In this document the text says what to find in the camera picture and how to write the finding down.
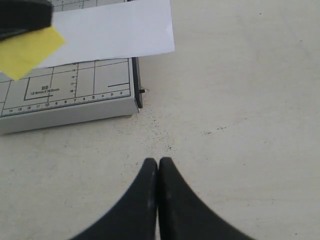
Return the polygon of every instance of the white paper sheet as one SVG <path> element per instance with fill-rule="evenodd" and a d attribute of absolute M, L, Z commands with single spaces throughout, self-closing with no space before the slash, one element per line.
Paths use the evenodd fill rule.
<path fill-rule="evenodd" d="M 170 0 L 136 0 L 56 12 L 53 26 L 66 44 L 37 68 L 175 50 Z"/>

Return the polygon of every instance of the yellow sticky note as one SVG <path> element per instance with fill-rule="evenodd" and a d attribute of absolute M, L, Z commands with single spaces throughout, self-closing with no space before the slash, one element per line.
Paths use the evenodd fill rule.
<path fill-rule="evenodd" d="M 53 26 L 0 41 L 0 71 L 18 81 L 64 43 Z"/>

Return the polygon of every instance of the white desk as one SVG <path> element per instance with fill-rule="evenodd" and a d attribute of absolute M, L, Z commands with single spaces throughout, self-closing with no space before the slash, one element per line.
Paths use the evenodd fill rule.
<path fill-rule="evenodd" d="M 0 239 L 72 237 L 149 156 L 257 240 L 319 239 L 320 3 L 171 4 L 176 52 L 140 59 L 140 114 L 0 136 Z"/>

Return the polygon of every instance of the ruler scale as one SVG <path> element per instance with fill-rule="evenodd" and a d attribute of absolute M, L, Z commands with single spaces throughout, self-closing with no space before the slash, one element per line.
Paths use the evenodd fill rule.
<path fill-rule="evenodd" d="M 123 0 L 51 2 L 58 12 L 122 3 Z M 138 113 L 138 106 L 142 105 L 139 88 L 136 58 L 39 68 L 19 81 L 0 73 L 0 134 Z M 106 113 L 97 112 L 100 108 Z M 77 119 L 70 117 L 70 113 L 75 112 L 80 116 Z"/>

